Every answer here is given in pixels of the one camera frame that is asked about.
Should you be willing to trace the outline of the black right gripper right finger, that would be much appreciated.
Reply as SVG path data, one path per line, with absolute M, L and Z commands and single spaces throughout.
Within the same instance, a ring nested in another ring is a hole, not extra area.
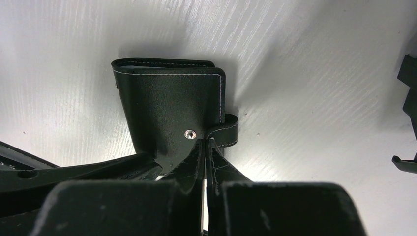
M 210 236 L 364 236 L 356 206 L 330 182 L 253 182 L 206 141 Z

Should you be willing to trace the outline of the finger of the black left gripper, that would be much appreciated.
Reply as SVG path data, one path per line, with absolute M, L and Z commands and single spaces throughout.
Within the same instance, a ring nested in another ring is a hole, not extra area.
M 59 167 L 33 154 L 1 142 L 0 216 L 41 208 L 59 183 L 71 180 L 155 180 L 162 167 L 147 154 L 134 154 L 93 164 Z

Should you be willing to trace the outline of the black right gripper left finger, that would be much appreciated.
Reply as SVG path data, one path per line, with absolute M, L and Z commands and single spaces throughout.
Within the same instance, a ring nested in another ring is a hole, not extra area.
M 198 140 L 168 175 L 150 180 L 78 180 L 47 195 L 33 236 L 201 236 L 205 144 Z

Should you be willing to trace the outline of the black leather card holder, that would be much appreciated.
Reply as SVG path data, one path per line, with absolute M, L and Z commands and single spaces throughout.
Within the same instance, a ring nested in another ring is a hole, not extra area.
M 206 60 L 121 58 L 111 63 L 136 153 L 151 154 L 166 175 L 199 139 L 220 148 L 238 141 L 238 118 L 225 109 L 226 74 Z

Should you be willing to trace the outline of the black plastic bin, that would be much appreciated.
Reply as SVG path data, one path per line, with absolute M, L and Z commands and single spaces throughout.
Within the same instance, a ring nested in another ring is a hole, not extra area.
M 409 116 L 413 132 L 417 137 L 417 58 L 405 55 L 400 66 L 397 79 L 409 87 L 407 97 L 403 105 L 403 112 Z M 417 155 L 413 160 L 402 160 L 393 156 L 392 163 L 397 169 L 412 174 L 417 173 Z

